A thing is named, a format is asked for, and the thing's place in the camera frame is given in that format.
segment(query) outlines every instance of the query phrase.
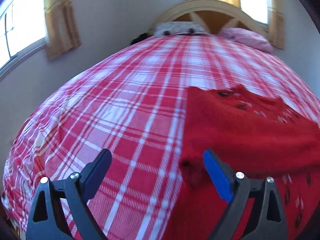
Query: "bolt head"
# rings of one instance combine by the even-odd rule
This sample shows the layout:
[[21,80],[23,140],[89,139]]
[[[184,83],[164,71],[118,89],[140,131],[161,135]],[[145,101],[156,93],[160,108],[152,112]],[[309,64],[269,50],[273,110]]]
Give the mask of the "bolt head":
[[79,174],[78,172],[74,172],[74,173],[72,173],[72,174],[70,175],[70,178],[71,178],[71,179],[77,179],[77,178],[79,178],[79,176],[80,176],[80,174]]
[[42,184],[46,184],[48,182],[48,178],[47,177],[42,177],[41,180],[40,180],[40,183]]
[[236,173],[236,177],[237,177],[238,179],[243,179],[243,178],[244,178],[244,174],[243,174],[242,172],[238,171],[238,172]]
[[269,183],[274,183],[275,180],[274,180],[273,177],[267,177],[267,182],[269,182]]

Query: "red and white plaid blanket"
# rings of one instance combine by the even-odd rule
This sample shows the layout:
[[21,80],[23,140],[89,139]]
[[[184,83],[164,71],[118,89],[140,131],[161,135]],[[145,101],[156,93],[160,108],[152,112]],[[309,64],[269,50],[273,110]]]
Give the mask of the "red and white plaid blanket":
[[149,38],[76,76],[26,120],[4,168],[9,216],[25,231],[40,178],[65,179],[108,148],[112,165],[89,209],[109,239],[160,239],[182,182],[185,88],[239,83],[320,122],[318,98],[273,55],[214,35]]

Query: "arched headboard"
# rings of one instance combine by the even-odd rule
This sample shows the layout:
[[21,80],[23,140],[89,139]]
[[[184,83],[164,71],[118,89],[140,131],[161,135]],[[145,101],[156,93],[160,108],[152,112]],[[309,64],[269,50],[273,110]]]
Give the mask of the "arched headboard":
[[158,23],[171,21],[193,21],[212,34],[217,34],[221,28],[239,27],[267,36],[263,26],[240,8],[218,0],[189,0],[180,3],[160,15],[151,29]]

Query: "pink pillow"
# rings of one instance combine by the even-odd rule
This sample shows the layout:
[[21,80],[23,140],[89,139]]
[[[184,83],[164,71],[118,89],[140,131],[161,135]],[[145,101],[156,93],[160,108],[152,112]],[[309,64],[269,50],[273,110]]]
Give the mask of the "pink pillow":
[[219,33],[224,38],[242,43],[251,48],[258,49],[267,53],[273,53],[273,47],[270,42],[260,34],[254,33],[242,28],[222,29]]

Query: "bedroom wall corner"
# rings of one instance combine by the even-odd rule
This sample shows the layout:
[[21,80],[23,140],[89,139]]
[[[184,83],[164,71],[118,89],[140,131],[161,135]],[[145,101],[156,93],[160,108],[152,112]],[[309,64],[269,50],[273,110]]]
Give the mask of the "bedroom wall corner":
[[71,0],[82,46],[48,61],[41,49],[0,81],[2,168],[23,122],[65,82],[129,46],[156,18],[183,0]]
[[291,67],[320,97],[320,34],[299,0],[282,0],[285,50],[274,54]]

